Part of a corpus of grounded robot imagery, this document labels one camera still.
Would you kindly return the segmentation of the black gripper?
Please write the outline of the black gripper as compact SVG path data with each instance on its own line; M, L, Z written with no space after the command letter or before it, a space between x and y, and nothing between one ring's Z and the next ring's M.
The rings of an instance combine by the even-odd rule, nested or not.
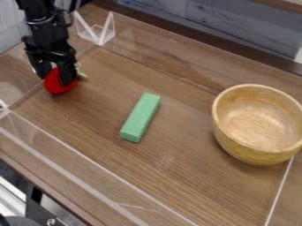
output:
M59 81L63 87L77 79L77 50L69 43L69 27L65 17L26 18L30 35L22 40L26 54L41 79L45 79L55 63L59 70Z

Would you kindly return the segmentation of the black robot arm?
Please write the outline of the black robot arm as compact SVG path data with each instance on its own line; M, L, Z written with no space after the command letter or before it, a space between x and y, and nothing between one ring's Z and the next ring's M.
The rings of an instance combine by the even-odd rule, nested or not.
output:
M55 0L15 1L30 28L22 41L35 73L46 79L55 64L61 85L67 87L77 80L77 50L69 43L73 23L66 22L66 10L55 6Z

